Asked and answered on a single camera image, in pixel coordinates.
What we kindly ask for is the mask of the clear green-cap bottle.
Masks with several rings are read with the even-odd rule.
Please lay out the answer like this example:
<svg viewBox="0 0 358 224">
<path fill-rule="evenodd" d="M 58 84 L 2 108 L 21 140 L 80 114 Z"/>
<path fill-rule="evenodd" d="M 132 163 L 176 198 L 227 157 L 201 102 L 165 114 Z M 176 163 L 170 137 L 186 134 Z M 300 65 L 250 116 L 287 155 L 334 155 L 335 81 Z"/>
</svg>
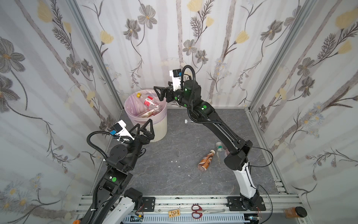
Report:
<svg viewBox="0 0 358 224">
<path fill-rule="evenodd" d="M 225 158 L 227 156 L 227 149 L 224 147 L 222 142 L 216 143 L 216 152 L 219 157 Z"/>
</svg>

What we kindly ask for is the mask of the yellow red label bottle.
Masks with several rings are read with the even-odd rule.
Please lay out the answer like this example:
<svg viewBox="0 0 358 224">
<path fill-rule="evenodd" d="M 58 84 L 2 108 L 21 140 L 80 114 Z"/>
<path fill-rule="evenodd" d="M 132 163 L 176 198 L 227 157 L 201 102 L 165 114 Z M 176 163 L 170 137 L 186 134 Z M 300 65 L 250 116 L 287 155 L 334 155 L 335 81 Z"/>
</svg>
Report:
<svg viewBox="0 0 358 224">
<path fill-rule="evenodd" d="M 148 110 L 148 111 L 140 114 L 139 117 L 140 118 L 148 118 L 148 117 L 151 117 L 151 116 L 155 116 L 158 113 L 159 113 L 158 110 L 152 109 L 152 110 Z"/>
</svg>

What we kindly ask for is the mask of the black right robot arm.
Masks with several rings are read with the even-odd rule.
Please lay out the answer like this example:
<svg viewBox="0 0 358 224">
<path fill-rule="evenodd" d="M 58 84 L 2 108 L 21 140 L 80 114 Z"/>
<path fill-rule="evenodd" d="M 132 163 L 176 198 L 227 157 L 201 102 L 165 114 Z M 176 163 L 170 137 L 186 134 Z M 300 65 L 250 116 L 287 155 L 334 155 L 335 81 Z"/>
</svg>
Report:
<svg viewBox="0 0 358 224">
<path fill-rule="evenodd" d="M 225 165 L 234 171 L 240 187 L 240 204 L 244 210 L 257 207 L 260 193 L 254 185 L 250 174 L 250 162 L 248 154 L 253 147 L 251 141 L 239 137 L 220 118 L 216 110 L 206 101 L 201 99 L 201 86 L 194 80 L 187 80 L 180 88 L 174 86 L 155 86 L 160 101 L 176 101 L 187 109 L 187 114 L 193 122 L 202 124 L 212 131 L 216 137 L 226 146 L 229 154 L 224 159 Z"/>
</svg>

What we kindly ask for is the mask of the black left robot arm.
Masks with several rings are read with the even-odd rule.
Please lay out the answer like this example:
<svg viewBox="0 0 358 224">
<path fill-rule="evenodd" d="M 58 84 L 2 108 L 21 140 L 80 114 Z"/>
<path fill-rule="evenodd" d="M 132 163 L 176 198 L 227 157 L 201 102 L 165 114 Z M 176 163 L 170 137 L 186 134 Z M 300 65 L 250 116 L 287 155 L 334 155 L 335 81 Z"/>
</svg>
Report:
<svg viewBox="0 0 358 224">
<path fill-rule="evenodd" d="M 91 141 L 91 137 L 96 134 L 109 135 L 120 143 L 107 154 Z M 108 132 L 94 131 L 87 136 L 87 144 L 103 156 L 107 170 L 95 186 L 92 204 L 79 221 L 80 224 L 104 222 L 108 212 L 121 194 L 128 197 L 135 208 L 141 207 L 143 194 L 133 188 L 126 190 L 126 187 L 133 177 L 130 171 L 135 168 L 138 158 L 146 152 L 143 146 L 149 144 L 154 137 L 155 132 L 151 119 L 143 125 L 135 125 L 130 130 L 127 130 L 124 121 L 120 120 Z"/>
</svg>

